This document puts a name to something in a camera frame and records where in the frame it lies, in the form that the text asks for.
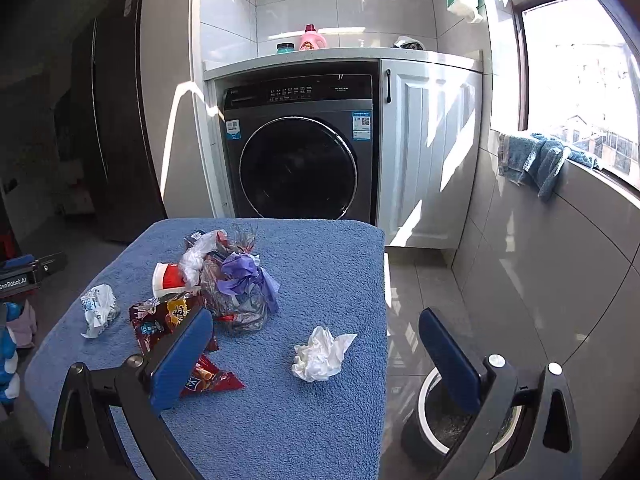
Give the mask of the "left blue white gloved hand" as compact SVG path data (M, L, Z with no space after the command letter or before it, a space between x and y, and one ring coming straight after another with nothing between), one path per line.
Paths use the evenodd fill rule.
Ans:
M15 336L9 328L10 304L1 304L1 379L0 398L3 406L10 406L20 395L21 378L17 374L18 354Z

